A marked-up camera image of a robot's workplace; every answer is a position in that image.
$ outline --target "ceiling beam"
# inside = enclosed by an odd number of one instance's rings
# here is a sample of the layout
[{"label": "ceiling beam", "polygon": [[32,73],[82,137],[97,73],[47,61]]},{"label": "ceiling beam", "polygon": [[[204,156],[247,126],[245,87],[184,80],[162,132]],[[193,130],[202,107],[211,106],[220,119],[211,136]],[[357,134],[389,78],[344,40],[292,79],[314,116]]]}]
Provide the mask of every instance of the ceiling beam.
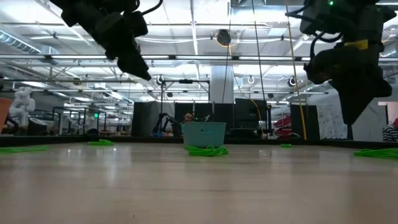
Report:
[{"label": "ceiling beam", "polygon": [[[51,27],[65,27],[63,24],[58,24],[58,23],[38,23],[38,22],[2,22],[2,25],[8,26],[8,27],[46,27],[46,26],[51,26]],[[161,27],[166,27],[166,28],[179,28],[179,27],[191,27],[191,23],[187,24],[147,24],[148,28],[151,27],[156,27],[156,28],[161,28]],[[218,29],[228,29],[229,24],[196,24],[196,27],[201,27],[201,28],[212,28],[212,27],[217,27]],[[254,24],[231,24],[231,28],[239,28],[239,29],[254,29]],[[271,24],[257,24],[257,29],[270,29]]]}]

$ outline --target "cable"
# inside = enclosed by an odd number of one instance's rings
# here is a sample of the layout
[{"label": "cable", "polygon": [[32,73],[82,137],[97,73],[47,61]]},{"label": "cable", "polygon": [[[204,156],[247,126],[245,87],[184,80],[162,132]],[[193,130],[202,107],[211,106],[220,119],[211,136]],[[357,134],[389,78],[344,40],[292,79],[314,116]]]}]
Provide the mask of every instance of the cable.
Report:
[{"label": "cable", "polygon": [[220,43],[218,42],[218,40],[217,40],[218,33],[215,35],[215,37],[216,37],[215,40],[217,41],[218,45],[220,45],[220,46],[222,46],[222,47],[233,47],[233,46],[235,46],[235,45],[239,42],[238,39],[236,39],[235,44],[233,44],[233,45],[229,44],[228,46],[225,46],[225,45],[222,45],[222,44],[220,44]]},{"label": "cable", "polygon": [[145,14],[148,14],[148,13],[150,13],[150,12],[155,11],[155,10],[158,9],[162,4],[163,4],[163,0],[159,0],[159,3],[157,3],[156,6],[154,6],[154,7],[150,8],[150,9],[144,11],[144,12],[142,13],[142,15],[145,15]]},{"label": "cable", "polygon": [[310,58],[313,59],[315,57],[315,44],[318,41],[319,38],[322,38],[322,36],[325,34],[325,31],[322,31],[319,35],[317,35],[311,42],[311,47],[310,47]]},{"label": "cable", "polygon": [[323,37],[319,37],[318,39],[319,39],[320,41],[325,42],[325,43],[334,43],[334,42],[336,42],[337,40],[340,40],[342,37],[343,37],[343,33],[339,33],[338,36],[337,36],[337,37],[334,37],[334,38],[326,39],[326,38],[323,38]]},{"label": "cable", "polygon": [[[231,19],[229,20],[229,29],[228,29],[228,33],[231,33]],[[225,97],[225,86],[226,86],[226,74],[228,72],[228,58],[229,58],[229,52],[231,51],[230,48],[227,48],[226,50],[226,63],[225,63],[225,77],[224,77],[224,89],[223,89],[223,101],[222,103],[224,103],[224,97]]]},{"label": "cable", "polygon": [[258,54],[258,57],[259,57],[259,68],[260,68],[260,81],[261,81],[262,99],[264,100],[264,105],[266,107],[267,106],[267,100],[266,100],[266,94],[264,93],[264,81],[262,80],[260,45],[259,45],[259,35],[257,33],[256,11],[254,9],[254,0],[251,0],[251,4],[252,4],[252,9],[253,9],[254,30],[256,31],[257,54]]},{"label": "cable", "polygon": [[[287,0],[285,0],[285,7],[286,7],[286,13],[289,13],[289,9],[287,7]],[[293,50],[293,41],[292,41],[292,28],[290,27],[290,21],[289,21],[289,17],[287,17],[287,27],[289,29],[289,37],[290,37],[290,49],[291,49],[291,53],[292,53],[292,61],[293,61],[293,70],[294,70],[294,79],[296,82],[296,91],[297,91],[297,96],[300,96],[300,90],[299,88],[297,88],[298,85],[298,80],[297,80],[297,71],[296,71],[296,63],[294,60],[294,50]],[[304,135],[304,140],[307,140],[307,129],[305,127],[305,120],[304,120],[304,111],[303,111],[303,105],[301,104],[301,101],[298,101],[298,104],[300,106],[300,114],[301,114],[301,120],[302,120],[302,125],[303,125],[303,135]]]}]

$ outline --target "table surface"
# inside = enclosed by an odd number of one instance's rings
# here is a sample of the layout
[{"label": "table surface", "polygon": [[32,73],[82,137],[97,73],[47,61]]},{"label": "table surface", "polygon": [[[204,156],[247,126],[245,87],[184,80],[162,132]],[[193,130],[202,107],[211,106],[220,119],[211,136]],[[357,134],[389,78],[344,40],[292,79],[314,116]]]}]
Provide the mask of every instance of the table surface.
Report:
[{"label": "table surface", "polygon": [[398,162],[350,149],[179,144],[50,145],[0,155],[8,223],[398,223]]}]

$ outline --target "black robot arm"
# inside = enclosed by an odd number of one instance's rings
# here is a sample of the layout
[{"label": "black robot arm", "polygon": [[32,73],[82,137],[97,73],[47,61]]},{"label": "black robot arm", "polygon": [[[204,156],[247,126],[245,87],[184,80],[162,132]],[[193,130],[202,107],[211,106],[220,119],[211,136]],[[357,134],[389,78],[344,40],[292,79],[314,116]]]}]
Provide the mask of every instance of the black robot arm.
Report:
[{"label": "black robot arm", "polygon": [[105,49],[108,59],[118,58],[122,72],[150,80],[135,38],[148,33],[143,15],[157,9],[163,0],[145,12],[137,11],[139,0],[50,1],[62,9],[61,17],[68,26],[79,23]]},{"label": "black robot arm", "polygon": [[[383,25],[397,14],[377,0],[305,0],[304,7],[286,16],[301,19],[300,30],[315,35],[310,63],[304,65],[314,84],[329,82],[340,97],[343,120],[353,124],[375,97],[386,97],[392,88],[383,79],[379,54]],[[324,34],[338,34],[325,39]],[[333,49],[315,55],[315,42],[335,42]]]}]

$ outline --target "person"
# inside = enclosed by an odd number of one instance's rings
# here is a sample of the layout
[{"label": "person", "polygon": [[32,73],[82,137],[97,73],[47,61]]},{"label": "person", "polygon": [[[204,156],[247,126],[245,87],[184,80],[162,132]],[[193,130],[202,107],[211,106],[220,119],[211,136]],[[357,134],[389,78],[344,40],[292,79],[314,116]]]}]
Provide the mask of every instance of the person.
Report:
[{"label": "person", "polygon": [[383,130],[384,142],[397,142],[398,140],[398,118],[392,123],[388,124]]},{"label": "person", "polygon": [[193,115],[191,113],[187,113],[184,116],[184,121],[183,123],[188,123],[188,122],[192,122],[193,121]]}]

